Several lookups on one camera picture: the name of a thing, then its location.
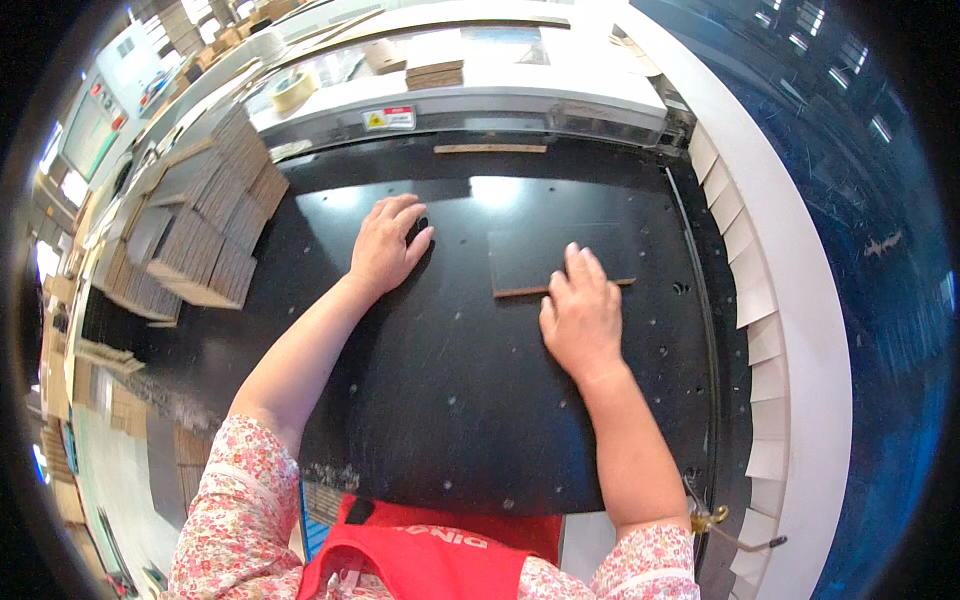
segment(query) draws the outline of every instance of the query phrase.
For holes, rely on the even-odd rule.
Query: white label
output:
[[[368,132],[376,130],[412,130],[417,125],[417,114],[413,107],[390,107],[362,112],[363,128]]]

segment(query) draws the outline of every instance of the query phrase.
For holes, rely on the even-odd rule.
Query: hand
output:
[[[413,194],[384,198],[360,226],[348,277],[369,289],[374,299],[402,283],[430,246],[433,227],[418,233],[407,247],[407,232],[426,210],[417,200]]]
[[[566,247],[566,273],[550,277],[540,308],[543,342],[578,386],[587,386],[624,367],[620,353],[623,317],[620,288],[607,281],[589,248]]]

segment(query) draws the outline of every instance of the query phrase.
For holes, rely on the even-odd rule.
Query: floral shirt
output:
[[[161,597],[296,598],[303,565],[288,543],[299,518],[298,477],[296,461],[269,429],[240,415],[224,421]],[[370,573],[355,574],[349,589],[328,597],[391,599]],[[527,557],[516,597],[693,600],[700,591],[686,532],[658,525],[621,540],[589,586],[543,559]]]

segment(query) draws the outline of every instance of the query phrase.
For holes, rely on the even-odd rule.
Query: red apron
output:
[[[345,494],[339,521],[344,522],[355,498]],[[313,561],[303,569],[297,600],[308,600],[325,589],[334,572],[359,570],[375,574],[395,600],[484,598],[513,600],[523,562],[532,554],[530,543],[517,550],[460,527],[479,525],[484,533],[516,538],[533,534],[547,556],[556,562],[560,537],[559,516],[455,516],[374,501],[364,525],[338,524]]]

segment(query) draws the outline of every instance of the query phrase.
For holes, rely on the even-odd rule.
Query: yellow warning sticker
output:
[[[417,114],[413,107],[389,107],[361,112],[363,127],[368,132],[375,130],[412,130],[417,126]]]

